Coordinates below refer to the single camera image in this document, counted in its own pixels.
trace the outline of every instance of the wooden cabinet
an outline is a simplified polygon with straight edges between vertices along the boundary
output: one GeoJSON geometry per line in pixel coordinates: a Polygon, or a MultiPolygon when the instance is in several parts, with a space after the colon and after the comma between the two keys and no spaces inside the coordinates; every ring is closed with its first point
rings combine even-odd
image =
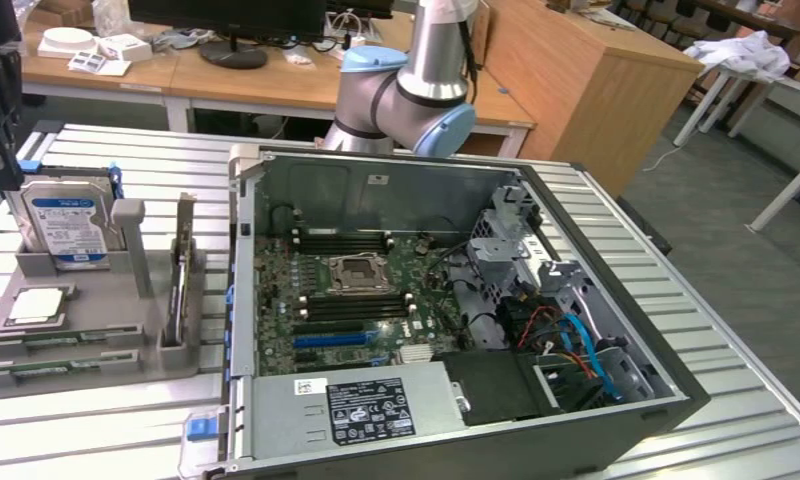
{"type": "Polygon", "coordinates": [[[487,70],[534,118],[521,158],[582,163],[626,189],[702,64],[643,31],[558,13],[543,0],[489,0],[487,70]]]}

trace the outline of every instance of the motherboard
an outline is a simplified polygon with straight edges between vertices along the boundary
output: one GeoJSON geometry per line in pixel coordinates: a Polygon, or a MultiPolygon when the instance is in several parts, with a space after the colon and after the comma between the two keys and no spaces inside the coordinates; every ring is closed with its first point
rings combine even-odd
{"type": "Polygon", "coordinates": [[[459,350],[470,340],[445,252],[423,232],[259,236],[260,375],[430,361],[459,350]]]}

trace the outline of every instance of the computer monitor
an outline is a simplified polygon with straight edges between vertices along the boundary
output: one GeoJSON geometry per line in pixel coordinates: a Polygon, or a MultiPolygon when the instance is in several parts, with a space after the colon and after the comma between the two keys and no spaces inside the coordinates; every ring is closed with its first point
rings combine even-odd
{"type": "Polygon", "coordinates": [[[329,0],[329,11],[341,13],[353,8],[361,17],[391,18],[395,0],[329,0]]]}
{"type": "Polygon", "coordinates": [[[238,37],[323,37],[327,0],[128,0],[136,21],[182,28],[207,28],[231,35],[199,47],[202,57],[228,68],[258,68],[267,54],[238,37]]]}

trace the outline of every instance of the hard drive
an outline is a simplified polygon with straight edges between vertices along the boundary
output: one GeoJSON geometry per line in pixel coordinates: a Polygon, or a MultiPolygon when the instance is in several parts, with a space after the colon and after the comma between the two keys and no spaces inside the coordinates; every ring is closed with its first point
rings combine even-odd
{"type": "Polygon", "coordinates": [[[50,253],[60,270],[110,268],[108,252],[126,249],[112,221],[122,172],[24,163],[34,163],[24,165],[27,180],[20,191],[7,192],[7,200],[27,252],[50,253]]]}

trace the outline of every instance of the slotted metal table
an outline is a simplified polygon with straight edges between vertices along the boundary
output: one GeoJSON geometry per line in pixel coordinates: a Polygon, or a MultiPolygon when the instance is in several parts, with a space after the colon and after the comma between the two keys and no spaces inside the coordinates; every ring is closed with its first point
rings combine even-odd
{"type": "MultiPolygon", "coordinates": [[[[20,158],[63,166],[118,162],[126,196],[147,202],[146,248],[168,249],[176,200],[183,191],[198,195],[196,241],[210,257],[202,373],[0,400],[0,478],[178,478],[182,422],[191,412],[219,405],[222,396],[228,151],[256,140],[86,125],[51,124],[42,130],[20,158]]],[[[605,472],[585,478],[800,480],[800,403],[590,175],[566,164],[534,165],[713,396],[673,433],[641,443],[605,472]]],[[[569,258],[554,227],[543,231],[569,258]]],[[[0,296],[20,243],[0,199],[0,296]]]]}

